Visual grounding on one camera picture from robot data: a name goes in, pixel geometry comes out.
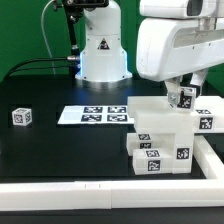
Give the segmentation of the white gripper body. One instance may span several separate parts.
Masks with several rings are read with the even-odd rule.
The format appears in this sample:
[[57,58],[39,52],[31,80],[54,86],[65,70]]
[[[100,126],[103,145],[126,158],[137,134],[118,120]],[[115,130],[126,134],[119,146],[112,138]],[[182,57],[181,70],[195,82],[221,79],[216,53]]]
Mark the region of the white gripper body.
[[140,0],[136,68],[164,81],[224,63],[224,0]]

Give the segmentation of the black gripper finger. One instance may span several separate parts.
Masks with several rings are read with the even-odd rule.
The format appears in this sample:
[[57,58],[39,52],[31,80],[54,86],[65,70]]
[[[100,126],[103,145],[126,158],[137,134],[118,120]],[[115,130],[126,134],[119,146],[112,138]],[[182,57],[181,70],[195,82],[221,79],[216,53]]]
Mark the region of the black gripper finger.
[[180,95],[181,95],[180,83],[181,83],[181,81],[182,81],[181,76],[170,78],[165,81],[168,102],[174,107],[176,107],[180,102]]
[[198,87],[198,95],[199,96],[202,95],[203,85],[204,85],[207,75],[208,75],[207,70],[195,71],[192,74],[190,84]]

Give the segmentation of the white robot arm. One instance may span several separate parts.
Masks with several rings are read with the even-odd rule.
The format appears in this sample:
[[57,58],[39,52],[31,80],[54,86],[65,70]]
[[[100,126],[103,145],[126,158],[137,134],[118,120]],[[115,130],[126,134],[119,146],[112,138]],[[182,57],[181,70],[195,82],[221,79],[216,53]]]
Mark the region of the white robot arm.
[[[224,0],[140,0],[136,49],[138,74],[163,81],[168,101],[180,102],[180,77],[205,76],[224,63]],[[121,47],[121,15],[114,1],[85,10],[86,45],[78,78],[95,86],[129,77]]]

